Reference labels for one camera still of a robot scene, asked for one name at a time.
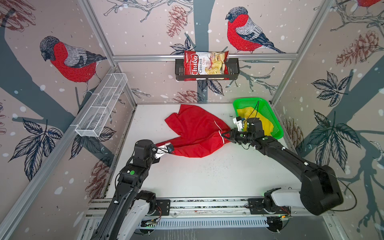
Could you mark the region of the red shorts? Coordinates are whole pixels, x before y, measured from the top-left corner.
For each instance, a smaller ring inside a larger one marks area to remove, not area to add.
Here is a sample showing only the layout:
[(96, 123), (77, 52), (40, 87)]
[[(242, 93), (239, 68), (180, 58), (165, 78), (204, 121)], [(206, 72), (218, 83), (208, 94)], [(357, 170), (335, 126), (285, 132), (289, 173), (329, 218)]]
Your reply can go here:
[(174, 146), (174, 154), (187, 158), (203, 158), (228, 144), (222, 137), (231, 128), (221, 119), (195, 105), (181, 105), (165, 122), (178, 137), (156, 144)]

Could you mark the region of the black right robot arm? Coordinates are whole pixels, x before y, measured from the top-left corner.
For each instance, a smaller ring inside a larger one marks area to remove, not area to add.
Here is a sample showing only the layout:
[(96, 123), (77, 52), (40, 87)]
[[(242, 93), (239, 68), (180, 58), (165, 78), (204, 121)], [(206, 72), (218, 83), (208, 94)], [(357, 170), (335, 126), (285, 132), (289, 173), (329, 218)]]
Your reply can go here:
[(245, 132), (231, 129), (221, 136), (232, 143), (255, 148), (264, 156), (277, 161), (300, 180), (300, 190), (275, 188), (265, 192), (265, 212), (273, 214), (278, 207), (296, 207), (319, 216), (343, 204), (344, 198), (335, 171), (329, 166), (308, 162), (286, 149), (277, 139), (265, 135), (262, 122), (258, 118), (247, 121)]

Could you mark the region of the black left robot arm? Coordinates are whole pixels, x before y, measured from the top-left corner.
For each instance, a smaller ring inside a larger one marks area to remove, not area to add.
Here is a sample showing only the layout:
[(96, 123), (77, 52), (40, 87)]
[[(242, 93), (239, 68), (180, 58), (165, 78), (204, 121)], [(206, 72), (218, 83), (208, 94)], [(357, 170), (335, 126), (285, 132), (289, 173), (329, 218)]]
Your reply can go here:
[(121, 169), (115, 194), (92, 240), (129, 240), (145, 215), (156, 209), (156, 194), (142, 191), (153, 163), (160, 157), (159, 148), (151, 140), (135, 143), (133, 155)]

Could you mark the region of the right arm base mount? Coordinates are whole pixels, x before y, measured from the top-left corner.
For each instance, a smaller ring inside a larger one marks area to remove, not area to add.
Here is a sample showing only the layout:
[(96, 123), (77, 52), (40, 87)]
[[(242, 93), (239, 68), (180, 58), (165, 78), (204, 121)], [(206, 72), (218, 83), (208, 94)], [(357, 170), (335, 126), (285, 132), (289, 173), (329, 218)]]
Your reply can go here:
[(251, 215), (278, 214), (290, 216), (291, 208), (287, 206), (277, 206), (272, 198), (272, 193), (280, 189), (281, 188), (271, 189), (265, 192), (262, 198), (248, 199), (248, 203), (245, 204), (245, 208), (250, 210)]

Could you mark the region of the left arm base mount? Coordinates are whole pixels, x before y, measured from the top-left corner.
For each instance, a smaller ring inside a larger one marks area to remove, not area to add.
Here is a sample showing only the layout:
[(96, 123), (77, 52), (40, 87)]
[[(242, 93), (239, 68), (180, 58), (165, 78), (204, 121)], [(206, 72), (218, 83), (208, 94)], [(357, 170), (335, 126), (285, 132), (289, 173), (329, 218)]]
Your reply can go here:
[(149, 204), (147, 216), (168, 216), (170, 214), (171, 200), (158, 199), (156, 194), (150, 191), (140, 191), (136, 200), (144, 200)]

